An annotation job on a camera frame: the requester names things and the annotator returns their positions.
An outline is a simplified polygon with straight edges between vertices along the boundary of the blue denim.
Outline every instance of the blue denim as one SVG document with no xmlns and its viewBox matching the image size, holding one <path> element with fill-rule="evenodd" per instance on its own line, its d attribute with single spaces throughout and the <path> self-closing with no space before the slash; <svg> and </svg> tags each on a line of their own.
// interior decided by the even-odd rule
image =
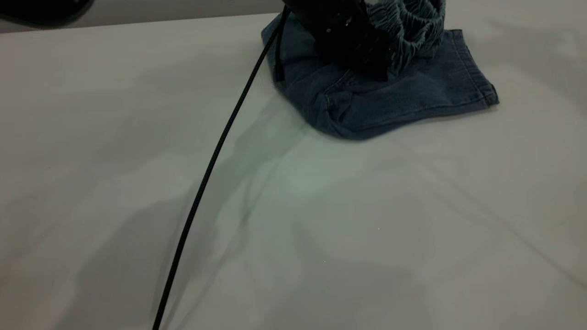
<svg viewBox="0 0 587 330">
<path fill-rule="evenodd" d="M 344 139 L 363 140 L 418 120 L 459 115 L 499 103 L 460 30 L 444 31 L 444 0 L 384 0 L 368 6 L 372 24 L 388 32 L 397 55 L 378 82 L 325 60 L 294 15 L 285 24 L 277 84 L 306 121 Z M 279 16 L 262 32 L 264 43 Z M 268 53 L 275 66 L 275 45 Z"/>
</svg>

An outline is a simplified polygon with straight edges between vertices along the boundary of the jeans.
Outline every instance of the jeans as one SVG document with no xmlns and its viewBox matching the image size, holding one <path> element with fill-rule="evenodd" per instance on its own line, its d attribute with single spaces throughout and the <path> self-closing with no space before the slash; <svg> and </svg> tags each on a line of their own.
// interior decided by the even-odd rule
<svg viewBox="0 0 587 330">
<path fill-rule="evenodd" d="M 387 82 L 319 56 L 314 39 L 290 15 L 281 44 L 278 84 L 306 121 L 336 137 L 364 140 L 418 120 L 459 115 L 499 103 L 460 30 L 444 31 L 444 0 L 384 0 L 368 6 L 372 24 L 397 49 Z M 263 31 L 267 42 L 279 17 Z M 268 53 L 275 66 L 275 45 Z"/>
</svg>

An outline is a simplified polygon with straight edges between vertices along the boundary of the white table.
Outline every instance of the white table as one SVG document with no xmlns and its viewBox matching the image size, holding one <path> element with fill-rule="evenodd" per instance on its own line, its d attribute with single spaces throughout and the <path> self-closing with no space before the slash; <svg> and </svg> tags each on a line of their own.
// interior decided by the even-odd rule
<svg viewBox="0 0 587 330">
<path fill-rule="evenodd" d="M 166 329 L 587 329 L 587 2 L 447 12 L 502 104 L 345 142 L 263 66 Z M 0 329 L 150 329 L 273 17 L 0 35 Z"/>
</svg>

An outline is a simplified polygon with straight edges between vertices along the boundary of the black cable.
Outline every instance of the black cable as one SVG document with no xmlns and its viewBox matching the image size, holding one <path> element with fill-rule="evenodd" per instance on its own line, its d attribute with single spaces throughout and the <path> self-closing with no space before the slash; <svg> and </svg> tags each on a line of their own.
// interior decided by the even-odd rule
<svg viewBox="0 0 587 330">
<path fill-rule="evenodd" d="M 286 6 L 281 14 L 281 19 L 288 19 L 290 13 L 291 10 Z M 277 44 L 275 45 L 275 81 L 277 83 L 282 83 L 285 80 L 284 66 L 281 64 L 281 39 L 283 36 L 284 28 L 281 28 L 277 33 Z"/>
<path fill-rule="evenodd" d="M 230 131 L 230 128 L 232 127 L 232 123 L 234 123 L 234 120 L 237 117 L 238 111 L 241 109 L 242 103 L 244 102 L 245 97 L 247 96 L 247 93 L 249 92 L 249 89 L 251 88 L 251 85 L 253 84 L 253 80 L 255 79 L 255 76 L 257 75 L 257 72 L 259 71 L 261 64 L 263 63 L 263 60 L 265 59 L 265 56 L 269 52 L 269 49 L 270 49 L 271 45 L 273 44 L 273 41 L 275 40 L 277 35 L 279 33 L 281 33 L 281 31 L 283 31 L 288 12 L 289 12 L 289 8 L 286 6 L 284 8 L 282 15 L 281 15 L 281 20 L 279 21 L 279 25 L 277 26 L 275 31 L 273 31 L 273 34 L 271 35 L 271 37 L 267 41 L 267 44 L 265 45 L 263 52 L 261 52 L 261 56 L 257 60 L 257 64 L 255 65 L 253 72 L 251 72 L 251 76 L 249 77 L 249 81 L 247 81 L 247 85 L 245 86 L 245 89 L 242 91 L 241 98 L 238 99 L 237 106 L 234 108 L 234 111 L 232 111 L 232 115 L 228 119 L 228 123 L 224 127 L 224 131 L 222 132 L 222 135 L 220 136 L 220 140 L 218 141 L 218 144 L 216 145 L 216 149 L 214 150 L 214 153 L 212 154 L 212 158 L 210 159 L 210 162 L 208 163 L 208 168 L 206 169 L 206 173 L 204 174 L 204 177 L 202 178 L 202 183 L 200 183 L 200 188 L 198 189 L 198 193 L 195 195 L 195 199 L 194 199 L 194 202 L 191 206 L 190 213 L 187 216 L 187 220 L 185 221 L 183 231 L 181 232 L 180 240 L 177 243 L 176 253 L 173 256 L 173 262 L 171 263 L 171 269 L 169 270 L 169 275 L 167 276 L 167 282 L 165 283 L 165 288 L 163 289 L 161 301 L 159 302 L 159 307 L 157 308 L 157 315 L 155 316 L 155 321 L 153 322 L 153 330 L 159 330 L 159 327 L 161 327 L 161 321 L 163 320 L 163 314 L 165 313 L 165 307 L 167 306 L 167 300 L 169 299 L 171 287 L 173 286 L 173 280 L 176 277 L 177 267 L 180 264 L 181 253 L 183 252 L 183 249 L 185 246 L 185 241 L 187 241 L 188 233 L 190 232 L 191 225 L 194 222 L 195 212 L 198 210 L 198 206 L 200 205 L 200 201 L 202 200 L 202 196 L 204 195 L 204 190 L 206 189 L 206 185 L 208 184 L 208 180 L 210 179 L 210 175 L 212 174 L 212 169 L 214 168 L 214 164 L 216 163 L 216 160 L 218 159 L 218 155 L 220 154 L 220 150 L 222 149 L 222 145 L 224 144 L 224 141 L 226 140 L 226 137 L 228 136 L 228 131 Z"/>
</svg>

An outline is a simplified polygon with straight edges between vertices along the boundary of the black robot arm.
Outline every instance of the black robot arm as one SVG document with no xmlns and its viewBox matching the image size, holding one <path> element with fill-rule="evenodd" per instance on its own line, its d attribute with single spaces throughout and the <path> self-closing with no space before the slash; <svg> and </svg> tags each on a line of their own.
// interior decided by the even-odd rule
<svg viewBox="0 0 587 330">
<path fill-rule="evenodd" d="M 386 77 L 394 57 L 389 35 L 369 21 L 365 0 L 284 0 L 323 56 Z"/>
</svg>

